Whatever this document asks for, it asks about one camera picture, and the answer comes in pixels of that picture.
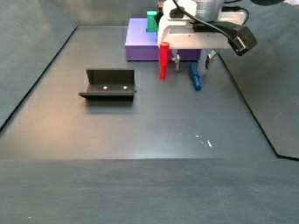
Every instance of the gray table surface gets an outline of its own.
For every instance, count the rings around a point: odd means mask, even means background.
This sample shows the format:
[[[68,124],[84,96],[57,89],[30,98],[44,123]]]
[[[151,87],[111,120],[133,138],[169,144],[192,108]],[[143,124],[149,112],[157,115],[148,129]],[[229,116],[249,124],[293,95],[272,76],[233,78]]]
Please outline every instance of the gray table surface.
[[[273,158],[220,61],[208,72],[200,65],[196,92],[191,62],[159,80],[156,62],[127,62],[125,36],[125,27],[76,30],[0,134],[0,158]],[[79,97],[91,67],[135,69],[131,106]]]
[[[280,159],[1,160],[1,222],[296,224],[297,172]]]

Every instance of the purple block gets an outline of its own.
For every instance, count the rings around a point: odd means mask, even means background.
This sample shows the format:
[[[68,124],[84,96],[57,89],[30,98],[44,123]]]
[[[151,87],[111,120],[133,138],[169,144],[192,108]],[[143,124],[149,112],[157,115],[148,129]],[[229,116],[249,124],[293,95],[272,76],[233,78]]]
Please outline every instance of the purple block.
[[[145,18],[129,18],[125,35],[127,60],[159,60],[156,32],[147,32],[145,27]],[[181,60],[199,60],[201,56],[201,50],[197,49],[179,50],[177,53]]]

